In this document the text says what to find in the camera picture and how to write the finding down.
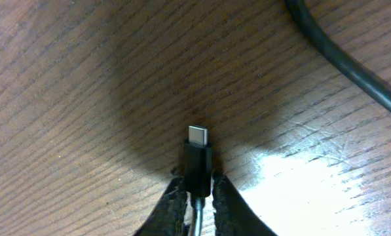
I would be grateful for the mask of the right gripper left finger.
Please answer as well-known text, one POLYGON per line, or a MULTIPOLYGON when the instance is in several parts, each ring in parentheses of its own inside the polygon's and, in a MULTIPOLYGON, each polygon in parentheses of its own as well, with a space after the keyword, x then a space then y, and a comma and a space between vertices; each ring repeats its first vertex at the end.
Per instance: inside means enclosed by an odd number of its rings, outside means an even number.
POLYGON ((172 180, 158 200, 149 217, 134 233, 134 236, 186 236, 185 224, 187 192, 182 170, 171 170, 172 180))

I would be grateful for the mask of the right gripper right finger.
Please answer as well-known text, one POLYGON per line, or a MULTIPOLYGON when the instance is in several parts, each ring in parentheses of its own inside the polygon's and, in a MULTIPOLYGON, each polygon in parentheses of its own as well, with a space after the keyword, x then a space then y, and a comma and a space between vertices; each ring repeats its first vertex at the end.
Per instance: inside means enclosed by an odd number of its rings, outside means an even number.
POLYGON ((251 210, 229 178, 214 172, 215 234, 220 236, 276 236, 251 210))

